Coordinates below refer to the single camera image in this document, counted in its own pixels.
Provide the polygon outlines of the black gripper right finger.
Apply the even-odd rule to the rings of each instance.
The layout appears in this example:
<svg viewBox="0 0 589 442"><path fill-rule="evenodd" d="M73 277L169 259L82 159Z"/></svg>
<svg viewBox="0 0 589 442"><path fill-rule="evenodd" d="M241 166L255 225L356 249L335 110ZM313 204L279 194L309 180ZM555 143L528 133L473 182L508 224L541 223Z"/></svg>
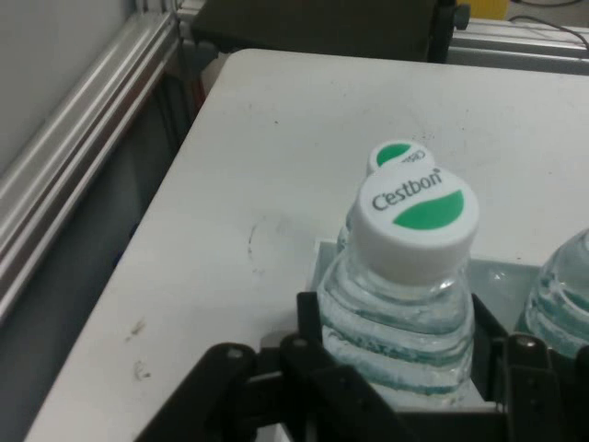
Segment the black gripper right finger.
<svg viewBox="0 0 589 442"><path fill-rule="evenodd" d="M477 297L471 379L505 418L509 441L588 439L588 347L573 357L509 333Z"/></svg>

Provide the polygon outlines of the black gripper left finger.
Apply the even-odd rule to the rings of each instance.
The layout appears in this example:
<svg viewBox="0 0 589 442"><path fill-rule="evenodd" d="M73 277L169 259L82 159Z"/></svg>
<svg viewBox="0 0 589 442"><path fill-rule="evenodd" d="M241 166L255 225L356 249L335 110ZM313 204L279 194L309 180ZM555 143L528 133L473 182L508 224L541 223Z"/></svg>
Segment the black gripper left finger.
<svg viewBox="0 0 589 442"><path fill-rule="evenodd" d="M318 296L296 297L298 330L275 347L210 347L137 437L252 441L282 425L293 441L411 441L413 433L318 336Z"/></svg>

